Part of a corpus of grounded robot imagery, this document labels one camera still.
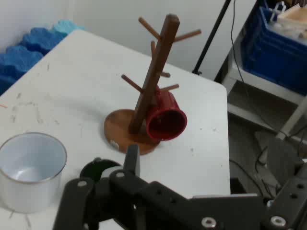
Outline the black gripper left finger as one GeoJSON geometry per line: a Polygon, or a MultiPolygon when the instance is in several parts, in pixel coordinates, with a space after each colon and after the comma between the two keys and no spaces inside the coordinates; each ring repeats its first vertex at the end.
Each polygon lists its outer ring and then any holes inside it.
{"type": "Polygon", "coordinates": [[[139,147],[131,145],[124,165],[98,159],[66,183],[53,228],[97,230],[114,220],[125,230],[189,230],[190,202],[158,182],[139,177],[139,147]]]}

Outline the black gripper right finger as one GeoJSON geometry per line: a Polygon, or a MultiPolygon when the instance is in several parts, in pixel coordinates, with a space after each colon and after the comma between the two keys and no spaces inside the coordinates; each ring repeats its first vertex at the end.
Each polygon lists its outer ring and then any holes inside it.
{"type": "Polygon", "coordinates": [[[262,230],[305,230],[307,228],[307,165],[289,179],[266,210],[262,230]]]}

